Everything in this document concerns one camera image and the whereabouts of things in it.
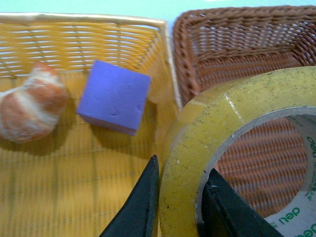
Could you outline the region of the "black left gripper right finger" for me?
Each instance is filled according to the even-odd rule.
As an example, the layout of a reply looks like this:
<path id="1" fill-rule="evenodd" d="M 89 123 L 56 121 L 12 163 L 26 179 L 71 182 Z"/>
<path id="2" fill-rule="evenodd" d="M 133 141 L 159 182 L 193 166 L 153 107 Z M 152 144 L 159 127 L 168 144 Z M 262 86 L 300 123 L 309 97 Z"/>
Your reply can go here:
<path id="1" fill-rule="evenodd" d="M 201 214 L 205 237 L 280 237 L 282 234 L 261 217 L 212 169 L 203 188 Z"/>

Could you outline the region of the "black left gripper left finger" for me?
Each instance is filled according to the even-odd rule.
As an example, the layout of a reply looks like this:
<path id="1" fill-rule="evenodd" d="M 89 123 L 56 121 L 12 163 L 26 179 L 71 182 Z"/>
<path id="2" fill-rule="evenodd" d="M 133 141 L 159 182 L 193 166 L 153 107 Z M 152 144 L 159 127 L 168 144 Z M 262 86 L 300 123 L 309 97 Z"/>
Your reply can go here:
<path id="1" fill-rule="evenodd" d="M 153 155 L 122 208 L 100 234 L 102 237 L 158 235 L 158 157 Z"/>

